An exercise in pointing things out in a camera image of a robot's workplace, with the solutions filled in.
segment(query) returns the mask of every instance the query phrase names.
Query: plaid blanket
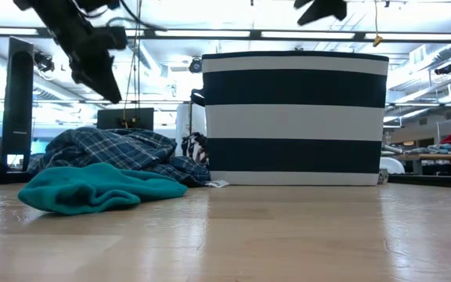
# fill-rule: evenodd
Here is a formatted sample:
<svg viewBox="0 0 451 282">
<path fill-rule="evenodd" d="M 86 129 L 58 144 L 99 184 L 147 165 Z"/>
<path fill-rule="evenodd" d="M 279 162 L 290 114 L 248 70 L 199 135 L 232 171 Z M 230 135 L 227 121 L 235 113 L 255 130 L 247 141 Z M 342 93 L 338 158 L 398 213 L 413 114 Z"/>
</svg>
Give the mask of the plaid blanket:
<svg viewBox="0 0 451 282">
<path fill-rule="evenodd" d="M 45 168 L 85 167 L 105 162 L 119 169 L 143 170 L 172 177 L 187 186 L 210 180 L 208 169 L 189 157 L 172 157 L 177 144 L 167 137 L 142 129 L 70 129 L 31 158 L 28 172 Z"/>
</svg>

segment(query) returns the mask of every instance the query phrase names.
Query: teal fleece blanket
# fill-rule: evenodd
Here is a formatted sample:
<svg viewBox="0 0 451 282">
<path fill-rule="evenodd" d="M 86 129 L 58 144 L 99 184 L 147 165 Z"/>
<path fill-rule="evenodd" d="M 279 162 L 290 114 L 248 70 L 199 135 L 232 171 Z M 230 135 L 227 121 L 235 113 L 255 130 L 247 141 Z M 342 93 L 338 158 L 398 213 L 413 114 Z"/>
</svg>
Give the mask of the teal fleece blanket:
<svg viewBox="0 0 451 282">
<path fill-rule="evenodd" d="M 166 176 L 100 163 L 48 168 L 36 175 L 18 198 L 42 211 L 80 215 L 181 197 L 186 191 L 186 186 Z"/>
</svg>

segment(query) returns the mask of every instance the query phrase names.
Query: striped storage basket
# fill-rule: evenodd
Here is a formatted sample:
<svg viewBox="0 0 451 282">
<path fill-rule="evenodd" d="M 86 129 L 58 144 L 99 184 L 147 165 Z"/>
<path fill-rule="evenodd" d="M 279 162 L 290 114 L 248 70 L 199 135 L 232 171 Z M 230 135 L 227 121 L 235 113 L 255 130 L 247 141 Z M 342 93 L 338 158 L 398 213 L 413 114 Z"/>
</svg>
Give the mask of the striped storage basket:
<svg viewBox="0 0 451 282">
<path fill-rule="evenodd" d="M 366 54 L 204 55 L 212 180 L 377 185 L 387 74 Z"/>
</svg>

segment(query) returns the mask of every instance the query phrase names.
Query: black speaker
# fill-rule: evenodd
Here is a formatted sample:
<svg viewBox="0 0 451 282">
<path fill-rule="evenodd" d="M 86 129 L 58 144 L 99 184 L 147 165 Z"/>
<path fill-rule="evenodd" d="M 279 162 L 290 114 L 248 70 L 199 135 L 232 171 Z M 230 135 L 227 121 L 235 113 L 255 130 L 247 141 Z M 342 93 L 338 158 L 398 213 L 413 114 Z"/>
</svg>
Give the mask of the black speaker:
<svg viewBox="0 0 451 282">
<path fill-rule="evenodd" d="M 1 161 L 6 164 L 9 154 L 23 155 L 24 171 L 31 155 L 33 76 L 34 46 L 10 38 Z"/>
</svg>

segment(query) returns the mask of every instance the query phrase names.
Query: ceiling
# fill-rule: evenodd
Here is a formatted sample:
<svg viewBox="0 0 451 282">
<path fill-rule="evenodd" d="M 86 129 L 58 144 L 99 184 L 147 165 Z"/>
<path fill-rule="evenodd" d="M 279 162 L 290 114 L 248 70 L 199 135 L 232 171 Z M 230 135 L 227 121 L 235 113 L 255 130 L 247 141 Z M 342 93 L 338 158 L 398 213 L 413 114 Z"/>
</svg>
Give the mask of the ceiling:
<svg viewBox="0 0 451 282">
<path fill-rule="evenodd" d="M 127 0 L 132 10 L 137 8 L 137 0 Z M 254 5 L 246 0 L 144 0 L 142 18 L 152 24 L 167 28 L 186 29 L 273 29 L 273 30 L 307 30 L 307 31 L 375 31 L 375 5 L 370 0 L 349 0 L 348 16 L 343 21 L 328 17 L 304 27 L 298 27 L 296 22 L 304 9 L 293 9 L 293 0 L 254 0 Z M 451 1 L 391 1 L 385 8 L 385 1 L 377 4 L 377 28 L 379 32 L 436 32 L 451 33 Z M 116 16 L 128 16 L 123 9 L 109 10 L 99 19 L 94 19 L 95 26 L 104 25 Z M 11 1 L 0 2 L 0 27 L 44 27 L 34 11 L 20 11 Z M 70 78 L 68 58 L 63 51 L 49 38 L 27 38 L 34 47 L 53 57 L 56 70 L 47 73 L 43 78 L 50 80 L 42 84 L 53 84 L 57 91 L 63 91 L 68 99 L 101 99 L 102 97 L 83 85 L 76 85 Z M 0 58 L 5 59 L 8 53 L 9 39 L 0 37 Z M 202 86 L 199 74 L 190 74 L 180 70 L 188 67 L 193 57 L 215 52 L 262 51 L 262 50 L 304 50 L 332 52 L 360 52 L 378 54 L 390 58 L 391 76 L 397 74 L 408 76 L 407 82 L 390 90 L 400 91 L 403 95 L 418 92 L 432 85 L 450 79 L 450 75 L 435 78 L 429 83 L 429 70 L 419 70 L 412 73 L 405 70 L 408 66 L 410 53 L 419 49 L 420 43 L 381 43 L 374 48 L 370 43 L 362 42 L 282 42 L 282 41 L 232 41 L 232 40 L 145 40 L 145 50 L 156 62 L 169 66 L 174 72 L 167 76 L 148 74 L 141 80 L 142 99 L 151 101 L 189 99 L 192 88 Z M 441 49 L 444 45 L 429 45 L 428 49 Z M 128 83 L 133 51 L 113 51 L 115 56 L 114 69 L 119 88 L 122 93 L 133 89 L 133 83 Z M 176 85 L 176 91 L 170 90 Z M 433 97 L 439 97 L 432 92 L 416 97 L 428 103 Z M 117 105 L 88 105 L 89 107 L 122 107 Z M 171 112 L 161 112 L 161 124 L 174 118 Z"/>
</svg>

